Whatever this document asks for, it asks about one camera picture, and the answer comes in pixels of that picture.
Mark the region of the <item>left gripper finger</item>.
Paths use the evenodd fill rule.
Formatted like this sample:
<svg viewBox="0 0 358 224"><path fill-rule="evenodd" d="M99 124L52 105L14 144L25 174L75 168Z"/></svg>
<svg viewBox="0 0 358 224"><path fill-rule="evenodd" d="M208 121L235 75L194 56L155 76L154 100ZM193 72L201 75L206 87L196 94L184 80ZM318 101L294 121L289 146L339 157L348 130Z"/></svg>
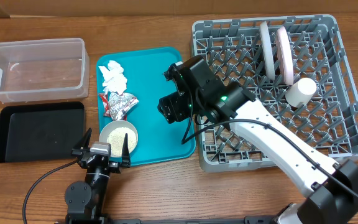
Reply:
<svg viewBox="0 0 358 224"><path fill-rule="evenodd" d="M92 129L88 128L84 136L73 146L73 150L88 150Z"/></svg>
<svg viewBox="0 0 358 224"><path fill-rule="evenodd" d="M127 133L125 133L125 136L124 136L121 158L122 158L122 162L121 162L122 167L130 167L131 166L131 157L130 157L130 153L129 153L128 134Z"/></svg>

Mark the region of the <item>white napkin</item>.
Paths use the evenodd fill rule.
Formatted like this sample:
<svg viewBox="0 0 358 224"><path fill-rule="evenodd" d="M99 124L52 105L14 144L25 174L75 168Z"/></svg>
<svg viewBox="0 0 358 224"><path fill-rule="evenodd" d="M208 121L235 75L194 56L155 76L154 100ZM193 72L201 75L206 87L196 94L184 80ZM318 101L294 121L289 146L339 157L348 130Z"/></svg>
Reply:
<svg viewBox="0 0 358 224"><path fill-rule="evenodd" d="M103 91L122 95L127 89L127 78L123 74L124 68L114 60L110 60L106 67L99 66L98 68L104 78L102 83Z"/></svg>

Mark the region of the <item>grey round plate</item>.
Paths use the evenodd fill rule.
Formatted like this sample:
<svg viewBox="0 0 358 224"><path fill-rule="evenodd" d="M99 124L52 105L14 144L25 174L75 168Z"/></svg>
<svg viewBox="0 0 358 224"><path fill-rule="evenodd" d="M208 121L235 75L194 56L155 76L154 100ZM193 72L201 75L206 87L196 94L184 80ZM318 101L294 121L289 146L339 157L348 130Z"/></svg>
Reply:
<svg viewBox="0 0 358 224"><path fill-rule="evenodd" d="M272 44L270 40L269 28L266 21L259 25L260 39L262 50L264 53L265 75L269 80L275 79L275 68L272 52Z"/></svg>

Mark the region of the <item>pink round plate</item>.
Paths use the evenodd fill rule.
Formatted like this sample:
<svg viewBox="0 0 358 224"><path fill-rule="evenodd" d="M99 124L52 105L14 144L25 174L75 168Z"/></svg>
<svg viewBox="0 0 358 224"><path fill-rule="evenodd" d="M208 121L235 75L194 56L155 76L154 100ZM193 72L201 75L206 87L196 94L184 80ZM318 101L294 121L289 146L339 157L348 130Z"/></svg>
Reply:
<svg viewBox="0 0 358 224"><path fill-rule="evenodd" d="M283 77L284 84L291 86L294 82L293 60L290 41L284 26L281 26L276 31L275 43L277 47L280 74Z"/></svg>

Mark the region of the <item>white paper cup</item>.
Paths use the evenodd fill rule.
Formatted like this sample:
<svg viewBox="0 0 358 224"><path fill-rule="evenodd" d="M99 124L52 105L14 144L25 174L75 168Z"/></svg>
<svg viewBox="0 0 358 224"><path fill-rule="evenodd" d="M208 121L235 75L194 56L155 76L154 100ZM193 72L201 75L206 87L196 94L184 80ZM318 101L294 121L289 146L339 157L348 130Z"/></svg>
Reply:
<svg viewBox="0 0 358 224"><path fill-rule="evenodd" d="M301 78L285 93L288 104L292 107L306 105L316 93L317 85L311 78Z"/></svg>

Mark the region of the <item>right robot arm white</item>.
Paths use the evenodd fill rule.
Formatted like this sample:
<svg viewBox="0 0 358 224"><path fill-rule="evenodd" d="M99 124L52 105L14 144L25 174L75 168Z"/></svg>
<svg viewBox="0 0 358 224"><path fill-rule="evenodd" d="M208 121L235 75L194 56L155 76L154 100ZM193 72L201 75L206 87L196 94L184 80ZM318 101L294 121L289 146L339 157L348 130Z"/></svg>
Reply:
<svg viewBox="0 0 358 224"><path fill-rule="evenodd" d="M202 56L177 62L164 72L176 92L164 96L158 110L168 123L205 116L208 128L224 126L261 150L305 197L272 217L270 223L347 223L358 212L358 165L340 164L277 121L238 82L225 85Z"/></svg>

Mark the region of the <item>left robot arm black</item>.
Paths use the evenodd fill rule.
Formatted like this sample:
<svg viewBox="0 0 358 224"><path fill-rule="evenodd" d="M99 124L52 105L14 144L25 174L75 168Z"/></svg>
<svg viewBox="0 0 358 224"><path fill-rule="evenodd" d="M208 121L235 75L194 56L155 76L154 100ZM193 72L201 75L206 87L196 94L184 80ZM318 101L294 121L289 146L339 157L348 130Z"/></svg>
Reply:
<svg viewBox="0 0 358 224"><path fill-rule="evenodd" d="M86 170L84 181L70 184L65 191L68 206L66 223L112 223L107 213L103 213L104 199L110 174L119 174L122 168L131 166L128 147L128 135L124 135L122 161L110 160L111 145L95 142L89 145L92 129L73 146L71 154L77 158L76 163Z"/></svg>

